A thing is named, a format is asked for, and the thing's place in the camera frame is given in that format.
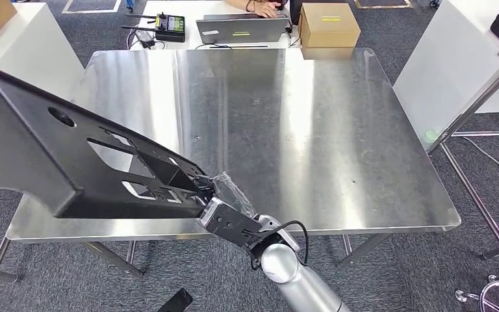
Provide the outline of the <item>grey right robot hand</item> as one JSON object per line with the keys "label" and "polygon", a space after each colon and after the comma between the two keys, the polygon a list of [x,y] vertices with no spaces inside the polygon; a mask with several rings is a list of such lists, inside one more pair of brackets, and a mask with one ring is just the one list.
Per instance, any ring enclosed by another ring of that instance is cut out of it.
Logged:
{"label": "grey right robot hand", "polygon": [[195,175],[192,182],[198,189],[197,197],[203,205],[207,205],[212,198],[219,198],[234,210],[250,218],[258,215],[246,195],[233,183],[226,172],[214,177]]}

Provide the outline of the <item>person's right hand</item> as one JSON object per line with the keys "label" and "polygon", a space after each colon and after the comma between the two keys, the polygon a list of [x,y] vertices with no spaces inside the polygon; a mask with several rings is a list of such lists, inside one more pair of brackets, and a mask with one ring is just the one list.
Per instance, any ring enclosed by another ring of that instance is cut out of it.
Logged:
{"label": "person's right hand", "polygon": [[270,1],[248,1],[246,11],[264,18],[276,18],[277,8],[280,5],[280,3]]}

